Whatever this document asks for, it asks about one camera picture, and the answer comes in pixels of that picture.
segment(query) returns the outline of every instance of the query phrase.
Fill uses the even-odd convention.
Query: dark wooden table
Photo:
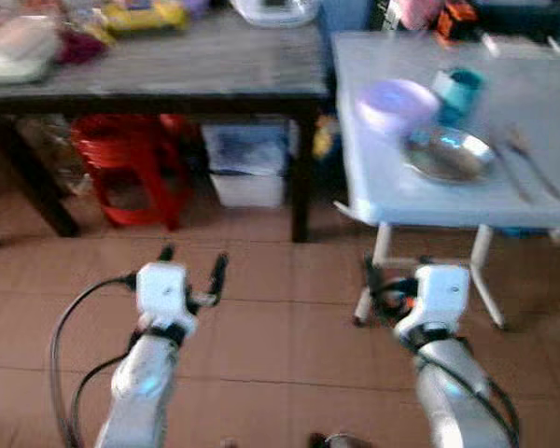
[[[318,108],[326,98],[315,25],[266,30],[232,10],[184,33],[121,38],[103,58],[55,67],[43,82],[0,87],[0,162],[61,236],[78,232],[60,192],[5,114],[280,115],[300,129],[292,176],[292,240],[305,241]]]

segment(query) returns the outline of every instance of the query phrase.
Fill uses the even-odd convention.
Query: red stool
[[[71,136],[105,215],[115,227],[163,222],[170,231],[178,229],[180,210],[192,194],[189,173],[158,117],[87,116],[73,123]],[[162,168],[174,172],[178,192],[166,188]],[[130,177],[142,184],[151,202],[149,208],[122,209],[108,199],[108,179]]]

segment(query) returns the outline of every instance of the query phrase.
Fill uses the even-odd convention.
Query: black table leg
[[[0,118],[0,167],[60,236],[75,236],[78,224],[59,202],[59,188],[12,124]]]
[[[308,238],[316,105],[310,113],[300,114],[295,120],[299,125],[299,154],[292,178],[292,241],[304,243]]]

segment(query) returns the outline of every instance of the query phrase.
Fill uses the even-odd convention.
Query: tabletop
[[[480,138],[515,123],[538,165],[560,188],[560,56],[495,58],[480,44],[444,49],[430,35],[343,33],[334,38],[344,166],[353,217],[447,227],[560,228],[560,202],[550,197],[518,156],[506,153],[534,202],[524,203],[496,164],[483,182],[449,185],[423,178],[404,162],[401,142],[371,130],[355,108],[374,81],[407,78],[430,87],[440,69],[465,66],[486,81],[465,130]]]
[[[39,83],[1,86],[0,101],[109,95],[309,95],[326,93],[314,24],[261,29],[231,9],[184,32],[127,35],[99,59],[55,67]]]

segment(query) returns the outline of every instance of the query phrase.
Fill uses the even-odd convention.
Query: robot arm
[[[469,274],[457,266],[427,265],[414,278],[384,282],[367,259],[374,309],[384,322],[396,322],[394,334],[415,355],[416,386],[436,448],[517,448],[518,419],[507,424],[490,403],[493,388],[469,349],[456,337],[467,306]]]
[[[112,377],[112,403],[97,448],[163,446],[178,351],[197,328],[197,310],[219,301],[227,263],[225,255],[218,257],[207,294],[191,294],[181,265],[149,263],[139,271],[138,339]]]

